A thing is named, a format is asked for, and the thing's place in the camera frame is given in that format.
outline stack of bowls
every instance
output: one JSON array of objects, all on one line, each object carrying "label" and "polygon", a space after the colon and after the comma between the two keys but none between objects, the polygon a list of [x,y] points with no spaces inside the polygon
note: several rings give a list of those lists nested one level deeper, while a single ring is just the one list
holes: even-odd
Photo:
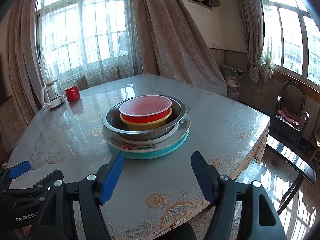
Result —
[{"label": "stack of bowls", "polygon": [[190,119],[178,99],[147,95],[113,106],[103,124],[103,137],[113,152],[150,159],[180,147],[188,136]]}]

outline silver screw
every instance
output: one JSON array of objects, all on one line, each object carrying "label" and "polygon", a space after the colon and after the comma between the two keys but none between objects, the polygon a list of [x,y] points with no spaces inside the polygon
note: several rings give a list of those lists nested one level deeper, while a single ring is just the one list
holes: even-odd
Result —
[{"label": "silver screw", "polygon": [[227,175],[220,175],[220,179],[223,181],[227,181],[229,177]]},{"label": "silver screw", "polygon": [[260,181],[255,180],[252,184],[253,184],[255,187],[261,187]]},{"label": "silver screw", "polygon": [[96,179],[96,175],[94,174],[88,175],[87,177],[87,180],[95,180],[95,179]]},{"label": "silver screw", "polygon": [[61,180],[56,180],[56,181],[54,182],[54,185],[57,186],[57,187],[59,187],[59,186],[62,185],[62,181],[61,181]]}]

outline kettle handle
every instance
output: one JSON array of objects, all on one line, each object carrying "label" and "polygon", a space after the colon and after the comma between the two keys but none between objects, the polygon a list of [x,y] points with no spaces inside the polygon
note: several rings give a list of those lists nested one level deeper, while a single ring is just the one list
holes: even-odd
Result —
[{"label": "kettle handle", "polygon": [[44,93],[46,93],[47,98],[49,98],[48,91],[46,87],[41,88],[41,104],[44,108],[47,108],[48,106],[51,106],[51,103],[47,103],[44,101]]}]

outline stainless steel basin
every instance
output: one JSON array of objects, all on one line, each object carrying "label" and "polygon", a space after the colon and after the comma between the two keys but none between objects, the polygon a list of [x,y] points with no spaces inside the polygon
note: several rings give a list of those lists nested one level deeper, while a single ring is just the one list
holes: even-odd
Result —
[{"label": "stainless steel basin", "polygon": [[172,101],[172,114],[167,120],[167,124],[164,126],[161,126],[159,128],[155,128],[152,130],[145,130],[145,131],[131,131],[126,123],[122,122],[120,119],[120,111],[119,108],[121,104],[123,104],[125,101],[131,99],[124,100],[120,102],[119,104],[113,106],[109,111],[103,116],[103,124],[105,127],[107,127],[109,130],[120,134],[122,137],[127,138],[129,140],[134,141],[146,141],[146,140],[153,140],[156,138],[159,138],[161,136],[164,136],[168,132],[170,132],[174,125],[179,122],[184,114],[186,113],[186,108],[184,104],[173,97],[168,97]]}]

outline black bench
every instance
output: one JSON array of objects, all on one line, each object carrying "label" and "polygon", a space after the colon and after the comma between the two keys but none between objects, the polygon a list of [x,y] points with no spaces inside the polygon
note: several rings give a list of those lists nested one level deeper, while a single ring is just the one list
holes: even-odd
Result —
[{"label": "black bench", "polygon": [[268,135],[266,147],[283,159],[286,163],[288,163],[297,172],[299,172],[298,177],[292,183],[288,191],[282,196],[280,207],[277,211],[280,215],[297,193],[304,179],[309,181],[312,185],[316,184],[316,171],[311,168],[308,163],[302,160],[298,155],[296,155],[281,142],[274,139],[271,135]]}]

